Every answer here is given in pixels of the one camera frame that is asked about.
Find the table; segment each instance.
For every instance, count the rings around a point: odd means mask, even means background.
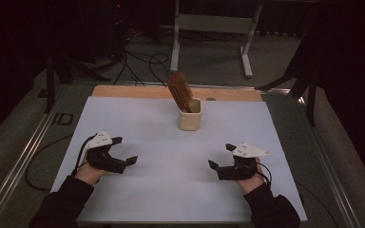
[[[245,77],[252,78],[253,71],[248,59],[248,49],[256,30],[259,15],[262,6],[258,6],[253,18],[235,18],[235,17],[221,17],[210,15],[194,15],[180,13],[180,0],[176,0],[176,10],[174,18],[174,45],[171,55],[171,71],[178,70],[180,42],[180,29],[200,30],[200,31],[217,31],[217,32],[231,32],[247,34],[247,42],[244,47],[240,47],[240,55],[242,66],[244,68]]]
[[[192,88],[203,100],[202,127],[177,127],[178,108],[165,87],[98,85],[76,127],[52,191],[70,174],[83,141],[102,130],[124,137],[110,154],[138,161],[108,174],[78,218],[94,223],[240,223],[249,207],[233,181],[220,181],[207,160],[231,165],[226,143],[252,140],[271,152],[261,159],[273,174],[272,191],[286,196],[306,220],[266,104],[250,89]],[[207,98],[217,101],[206,101]],[[232,118],[229,121],[218,121]]]

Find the sleeve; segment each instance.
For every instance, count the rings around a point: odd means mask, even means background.
[[[266,184],[244,195],[250,205],[251,220],[257,228],[293,228],[300,226],[300,218],[292,203],[284,196],[274,198]]]
[[[93,193],[93,186],[68,176],[58,192],[47,195],[30,221],[30,228],[78,227],[76,219]]]

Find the cup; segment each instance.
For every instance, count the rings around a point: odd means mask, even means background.
[[[180,110],[179,129],[185,131],[196,131],[201,127],[202,102],[200,99],[193,98],[189,104],[192,113]]]

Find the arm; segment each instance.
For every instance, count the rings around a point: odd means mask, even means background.
[[[29,227],[78,227],[76,219],[93,193],[92,185],[105,173],[106,171],[95,169],[88,163],[82,165],[75,177],[67,177],[58,192],[50,193],[43,199]]]
[[[300,226],[300,218],[292,203],[284,196],[274,198],[261,175],[256,174],[251,179],[236,180],[244,193],[244,198],[250,205],[251,220],[257,228],[294,228]]]

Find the brush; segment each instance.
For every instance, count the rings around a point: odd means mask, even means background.
[[[176,72],[168,79],[167,87],[182,112],[192,113],[189,104],[192,101],[192,91],[188,86],[185,75]]]

